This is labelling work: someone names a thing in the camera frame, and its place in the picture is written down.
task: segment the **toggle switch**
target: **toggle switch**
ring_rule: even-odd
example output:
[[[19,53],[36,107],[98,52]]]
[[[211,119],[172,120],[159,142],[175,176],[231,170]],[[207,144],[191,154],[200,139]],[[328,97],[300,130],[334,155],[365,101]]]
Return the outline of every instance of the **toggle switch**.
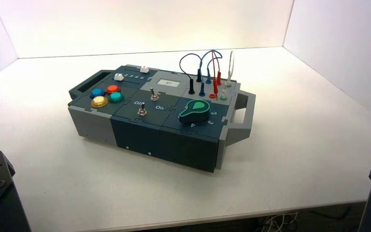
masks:
[[[145,116],[147,114],[146,109],[144,108],[145,103],[142,103],[142,107],[137,111],[138,116]]]
[[[154,89],[153,88],[150,88],[150,90],[151,90],[151,97],[150,97],[150,99],[152,101],[158,101],[158,99],[160,99],[160,98],[158,97],[157,94],[154,93]]]

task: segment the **orange button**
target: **orange button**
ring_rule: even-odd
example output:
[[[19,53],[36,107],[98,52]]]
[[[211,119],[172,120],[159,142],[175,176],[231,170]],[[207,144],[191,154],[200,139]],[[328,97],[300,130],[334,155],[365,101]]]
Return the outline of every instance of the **orange button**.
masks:
[[[108,86],[107,87],[107,90],[106,90],[107,94],[110,95],[111,93],[114,93],[114,92],[120,92],[119,86]]]

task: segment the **white table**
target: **white table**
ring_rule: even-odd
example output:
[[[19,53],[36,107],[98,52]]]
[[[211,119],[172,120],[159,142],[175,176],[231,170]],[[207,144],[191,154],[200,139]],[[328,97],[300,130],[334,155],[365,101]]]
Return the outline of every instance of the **white table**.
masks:
[[[284,48],[235,52],[234,79],[257,94],[254,125],[213,174],[79,137],[67,109],[68,90],[100,69],[179,71],[186,52],[19,59],[2,71],[0,150],[32,229],[154,228],[365,200],[371,113]]]

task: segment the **gray handle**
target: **gray handle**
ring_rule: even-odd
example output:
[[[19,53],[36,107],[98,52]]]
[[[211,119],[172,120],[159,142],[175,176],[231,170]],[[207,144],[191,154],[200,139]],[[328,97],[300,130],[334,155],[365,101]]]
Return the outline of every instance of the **gray handle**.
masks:
[[[250,136],[254,117],[255,94],[239,90],[234,109],[246,108],[243,123],[229,123],[226,146],[244,140]]]

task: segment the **screw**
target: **screw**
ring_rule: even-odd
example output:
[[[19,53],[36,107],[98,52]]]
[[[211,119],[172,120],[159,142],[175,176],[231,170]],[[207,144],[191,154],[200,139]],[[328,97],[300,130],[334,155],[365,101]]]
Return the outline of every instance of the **screw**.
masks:
[[[0,180],[0,188],[5,186],[5,184],[6,184],[6,180]]]

